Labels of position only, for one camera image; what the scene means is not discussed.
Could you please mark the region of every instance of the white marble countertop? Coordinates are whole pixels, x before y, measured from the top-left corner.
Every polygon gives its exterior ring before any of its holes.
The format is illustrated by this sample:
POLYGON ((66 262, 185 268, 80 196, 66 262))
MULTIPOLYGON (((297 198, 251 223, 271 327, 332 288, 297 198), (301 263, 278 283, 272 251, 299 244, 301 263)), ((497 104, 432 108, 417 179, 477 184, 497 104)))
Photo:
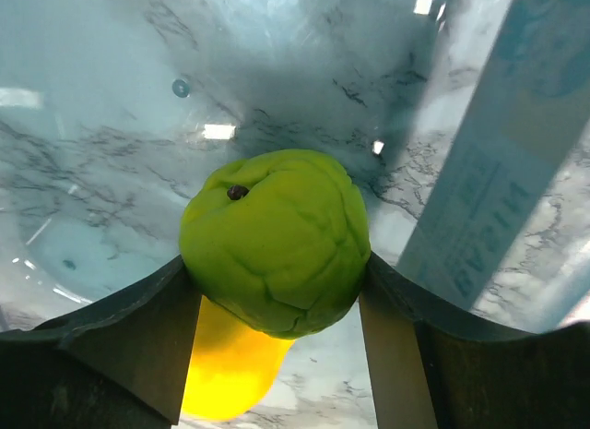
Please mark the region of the white marble countertop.
MULTIPOLYGON (((0 0, 5 321, 27 328, 151 273, 176 255, 208 174, 273 149, 336 156, 362 188, 373 250, 394 265, 509 1, 434 0, 424 16, 416 0, 0 0), (212 138, 220 125, 235 136, 212 138)), ((558 192, 529 242, 565 240, 579 220, 580 200, 558 192)), ((482 315, 517 322, 497 297, 535 279, 531 246, 509 257, 482 315)), ((181 427, 376 427, 358 307, 298 341, 254 410, 181 427)))

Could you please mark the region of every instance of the wrinkled green fruit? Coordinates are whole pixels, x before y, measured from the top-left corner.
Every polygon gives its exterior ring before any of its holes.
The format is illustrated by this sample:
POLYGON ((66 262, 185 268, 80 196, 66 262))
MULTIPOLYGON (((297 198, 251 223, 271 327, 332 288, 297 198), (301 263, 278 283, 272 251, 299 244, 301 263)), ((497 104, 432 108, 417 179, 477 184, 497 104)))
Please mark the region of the wrinkled green fruit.
POLYGON ((345 169, 287 149, 212 173, 183 214, 180 250, 209 300, 255 330, 296 339, 346 314, 371 246, 345 169))

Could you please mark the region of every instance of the yellow object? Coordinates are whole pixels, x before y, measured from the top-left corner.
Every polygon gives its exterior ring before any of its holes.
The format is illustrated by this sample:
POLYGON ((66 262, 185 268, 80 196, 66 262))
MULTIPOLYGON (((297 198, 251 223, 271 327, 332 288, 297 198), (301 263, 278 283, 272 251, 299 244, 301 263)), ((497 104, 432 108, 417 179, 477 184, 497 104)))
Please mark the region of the yellow object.
POLYGON ((182 411, 214 421, 248 411, 272 386, 293 342, 252 330, 203 297, 182 411))
POLYGON ((212 173, 183 214, 179 245, 207 298, 284 339, 342 318, 371 253, 359 189, 332 157, 304 149, 212 173))

